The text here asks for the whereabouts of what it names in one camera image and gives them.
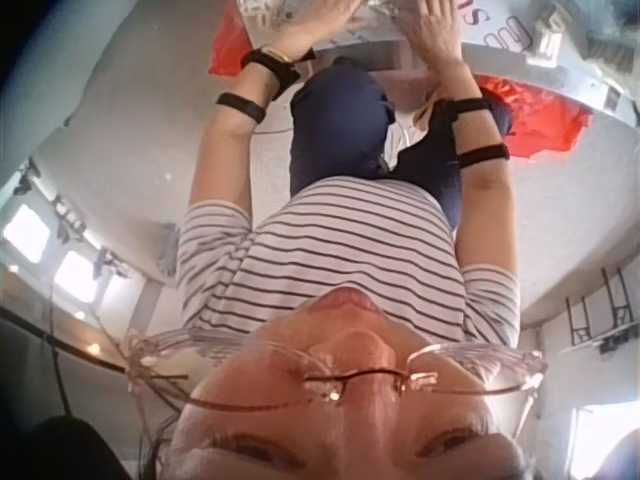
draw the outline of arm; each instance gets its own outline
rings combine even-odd
[[[416,0],[417,12],[399,16],[416,52],[439,78],[452,100],[482,96],[462,60],[462,42],[453,0]],[[488,111],[461,115],[454,126],[458,154],[502,143]],[[509,166],[504,158],[462,170],[462,221],[456,239],[458,263],[490,264],[516,270],[514,206]]]
[[[295,61],[313,43],[340,31],[359,4],[358,0],[314,0],[310,10],[270,46]],[[266,109],[278,87],[271,71],[252,63],[228,91]],[[256,126],[246,115],[216,105],[200,145],[190,205],[206,200],[229,202],[251,218],[249,152]]]

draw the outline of window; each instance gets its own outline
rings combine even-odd
[[[32,263],[38,263],[47,246],[51,230],[38,214],[22,205],[2,231],[4,238]]]
[[[81,302],[91,303],[96,298],[93,263],[77,252],[67,253],[53,281]]]
[[[640,401],[584,407],[576,420],[571,476],[590,478],[618,442],[640,428]]]

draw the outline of black strap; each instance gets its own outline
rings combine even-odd
[[[246,67],[249,63],[258,63],[263,67],[271,70],[271,72],[277,77],[280,82],[280,88],[274,95],[273,99],[277,100],[280,95],[287,91],[287,89],[296,83],[300,78],[300,74],[293,68],[293,65],[288,63],[282,63],[273,58],[271,55],[260,50],[252,50],[247,53],[242,59],[242,68]]]
[[[505,160],[509,160],[511,158],[509,149],[504,143],[478,148],[476,150],[463,153],[462,155],[458,155],[458,163],[460,164],[460,168],[467,168],[471,165],[475,165],[476,163],[486,162],[487,160],[497,160],[499,158],[504,158]]]
[[[491,105],[486,98],[479,97],[449,102],[447,108],[449,110],[449,119],[453,123],[464,113],[491,110]]]
[[[234,93],[223,93],[218,97],[216,103],[244,113],[246,116],[253,118],[257,124],[261,124],[264,117],[267,116],[267,111],[260,105]]]

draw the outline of red bag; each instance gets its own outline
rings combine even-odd
[[[513,111],[513,131],[505,143],[515,157],[531,158],[544,150],[568,152],[591,123],[587,107],[561,95],[502,78],[478,76],[477,80]]]
[[[240,61],[252,50],[251,40],[235,0],[227,0],[218,33],[213,39],[211,75],[236,76],[242,71]]]

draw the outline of eye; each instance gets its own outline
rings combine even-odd
[[[437,457],[478,437],[479,434],[471,429],[451,430],[430,440],[418,451],[417,456],[423,458]]]
[[[250,434],[216,435],[211,446],[285,471],[302,470],[306,466],[282,445]]]

